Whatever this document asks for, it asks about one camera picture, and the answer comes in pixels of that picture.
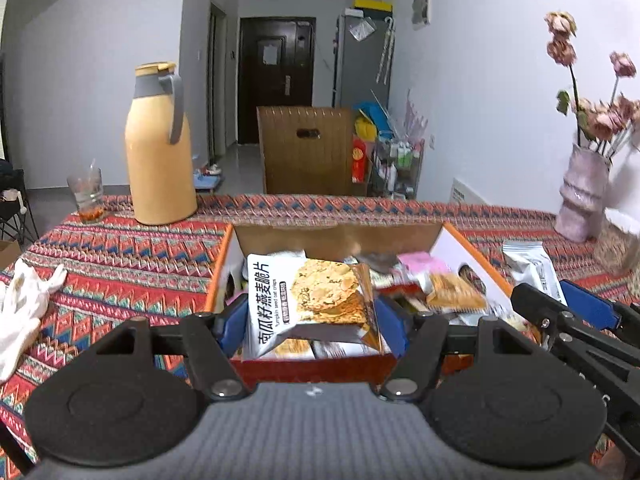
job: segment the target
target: brown leather chair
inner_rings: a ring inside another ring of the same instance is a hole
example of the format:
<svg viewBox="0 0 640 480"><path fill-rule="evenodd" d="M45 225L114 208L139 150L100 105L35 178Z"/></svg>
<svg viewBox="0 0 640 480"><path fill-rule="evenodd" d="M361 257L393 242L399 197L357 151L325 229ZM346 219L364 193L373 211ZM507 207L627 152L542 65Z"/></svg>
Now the brown leather chair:
<svg viewBox="0 0 640 480"><path fill-rule="evenodd" d="M258 129L265 193L351 194L351 110L259 107Z"/></svg>

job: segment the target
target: gray handle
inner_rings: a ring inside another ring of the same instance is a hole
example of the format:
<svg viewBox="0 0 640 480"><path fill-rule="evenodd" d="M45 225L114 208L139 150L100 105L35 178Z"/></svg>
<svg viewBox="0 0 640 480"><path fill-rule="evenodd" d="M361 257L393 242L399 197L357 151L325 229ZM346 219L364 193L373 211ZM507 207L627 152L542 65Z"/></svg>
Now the gray handle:
<svg viewBox="0 0 640 480"><path fill-rule="evenodd" d="M174 118L169 131L169 144L177 144L182 134L184 121L184 86L182 78L177 74L169 74L160 78L160 83L171 83L171 93L174 96Z"/></svg>

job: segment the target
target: black round motor cover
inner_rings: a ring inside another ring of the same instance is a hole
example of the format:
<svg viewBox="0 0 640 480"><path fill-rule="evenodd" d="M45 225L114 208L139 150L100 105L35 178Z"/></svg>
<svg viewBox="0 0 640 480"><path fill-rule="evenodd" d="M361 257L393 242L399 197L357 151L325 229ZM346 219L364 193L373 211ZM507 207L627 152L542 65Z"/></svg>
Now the black round motor cover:
<svg viewBox="0 0 640 480"><path fill-rule="evenodd" d="M71 464L121 466L158 456L198 422L196 392L184 380L128 356L62 368L31 394L25 422L34 448Z"/></svg>
<svg viewBox="0 0 640 480"><path fill-rule="evenodd" d="M583 458L606 421L600 394L572 370L473 367L433 393L427 418L450 446L481 462L543 468Z"/></svg>

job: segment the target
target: doorway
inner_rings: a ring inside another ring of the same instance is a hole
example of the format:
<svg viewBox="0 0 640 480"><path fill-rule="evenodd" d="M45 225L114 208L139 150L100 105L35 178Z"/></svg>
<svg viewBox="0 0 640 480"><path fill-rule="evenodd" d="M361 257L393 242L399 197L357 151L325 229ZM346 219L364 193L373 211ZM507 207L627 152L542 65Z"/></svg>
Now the doorway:
<svg viewBox="0 0 640 480"><path fill-rule="evenodd" d="M207 150L209 164L224 155L225 140L225 54L226 14L215 4L209 6L207 40Z"/></svg>
<svg viewBox="0 0 640 480"><path fill-rule="evenodd" d="M311 106L315 18L243 18L238 143L258 144L258 106Z"/></svg>

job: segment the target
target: refrigerator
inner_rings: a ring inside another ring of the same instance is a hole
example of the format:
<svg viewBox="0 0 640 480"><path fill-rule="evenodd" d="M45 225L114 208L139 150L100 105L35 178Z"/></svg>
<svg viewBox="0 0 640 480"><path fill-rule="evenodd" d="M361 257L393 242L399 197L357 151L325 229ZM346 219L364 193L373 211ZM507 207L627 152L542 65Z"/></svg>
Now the refrigerator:
<svg viewBox="0 0 640 480"><path fill-rule="evenodd" d="M362 18L345 16L338 18L337 42L335 44L334 108L353 108L363 101L374 101L371 90L380 103L387 107L389 100L389 73L386 85L383 83L386 71L383 68L380 82L376 75L385 46L387 24L384 19L373 20L376 31L363 41L357 41L350 28L360 23Z"/></svg>

